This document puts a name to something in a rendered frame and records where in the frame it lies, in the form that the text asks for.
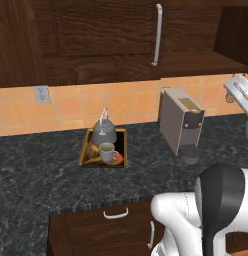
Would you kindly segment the grey wall socket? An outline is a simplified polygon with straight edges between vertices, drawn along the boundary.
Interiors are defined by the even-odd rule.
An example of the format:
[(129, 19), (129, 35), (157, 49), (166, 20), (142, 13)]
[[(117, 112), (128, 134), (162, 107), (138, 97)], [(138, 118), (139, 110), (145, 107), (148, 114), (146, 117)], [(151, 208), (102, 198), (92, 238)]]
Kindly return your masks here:
[(49, 90), (47, 86), (34, 86), (33, 92), (37, 104), (50, 103)]

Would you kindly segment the grey coffee machine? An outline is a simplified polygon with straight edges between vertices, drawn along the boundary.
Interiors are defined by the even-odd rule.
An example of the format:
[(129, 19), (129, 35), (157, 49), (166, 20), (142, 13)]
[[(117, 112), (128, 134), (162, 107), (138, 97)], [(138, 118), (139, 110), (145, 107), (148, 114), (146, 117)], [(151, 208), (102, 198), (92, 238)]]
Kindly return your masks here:
[(198, 142), (204, 121), (202, 109), (183, 89), (162, 88), (158, 125), (169, 147), (187, 165), (198, 162)]

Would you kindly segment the dark wood drawer front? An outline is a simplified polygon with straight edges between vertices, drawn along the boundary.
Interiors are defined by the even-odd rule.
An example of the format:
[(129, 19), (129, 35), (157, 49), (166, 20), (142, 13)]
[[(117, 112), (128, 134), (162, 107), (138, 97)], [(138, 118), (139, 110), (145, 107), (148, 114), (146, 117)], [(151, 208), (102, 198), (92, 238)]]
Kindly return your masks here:
[[(128, 216), (108, 220), (103, 216)], [(74, 256), (150, 256), (151, 213), (148, 201), (117, 205), (66, 215)]]

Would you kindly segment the grey mug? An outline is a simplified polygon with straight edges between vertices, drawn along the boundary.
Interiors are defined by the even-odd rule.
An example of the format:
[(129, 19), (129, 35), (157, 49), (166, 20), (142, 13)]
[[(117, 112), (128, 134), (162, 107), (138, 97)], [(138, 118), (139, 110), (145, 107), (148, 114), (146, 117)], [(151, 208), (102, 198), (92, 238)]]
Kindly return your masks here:
[(109, 142), (102, 143), (99, 146), (100, 157), (103, 163), (120, 163), (123, 160), (122, 155), (115, 150), (115, 145)]

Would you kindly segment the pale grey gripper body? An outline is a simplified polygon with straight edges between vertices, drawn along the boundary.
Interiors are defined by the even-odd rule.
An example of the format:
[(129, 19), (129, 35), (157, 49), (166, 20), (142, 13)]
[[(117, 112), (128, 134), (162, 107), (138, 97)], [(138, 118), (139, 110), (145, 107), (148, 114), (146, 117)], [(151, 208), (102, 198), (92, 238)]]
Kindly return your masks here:
[(244, 76), (236, 74), (224, 83), (224, 87), (248, 115), (248, 80)]

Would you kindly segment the dark wood cabinet door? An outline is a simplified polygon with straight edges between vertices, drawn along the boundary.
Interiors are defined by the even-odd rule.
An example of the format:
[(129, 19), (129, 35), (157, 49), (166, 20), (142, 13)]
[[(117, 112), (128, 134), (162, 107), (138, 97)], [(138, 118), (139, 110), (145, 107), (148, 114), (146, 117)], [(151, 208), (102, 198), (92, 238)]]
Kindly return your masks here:
[(45, 81), (32, 0), (0, 0), (0, 88)]
[(155, 0), (49, 0), (51, 85), (150, 80), (157, 65)]
[(222, 8), (213, 50), (248, 66), (248, 6)]
[(248, 0), (167, 0), (162, 5), (161, 76), (248, 73), (248, 66), (213, 50), (225, 6), (248, 6)]

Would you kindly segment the grey metal kettle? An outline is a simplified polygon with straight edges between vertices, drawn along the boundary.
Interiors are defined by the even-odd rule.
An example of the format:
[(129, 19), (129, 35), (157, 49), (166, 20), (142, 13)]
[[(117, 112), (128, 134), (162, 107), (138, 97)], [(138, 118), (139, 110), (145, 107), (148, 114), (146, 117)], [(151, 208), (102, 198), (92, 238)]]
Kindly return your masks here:
[(105, 142), (115, 143), (117, 134), (115, 125), (108, 119), (108, 108), (102, 111), (99, 121), (94, 125), (92, 142), (100, 145)]

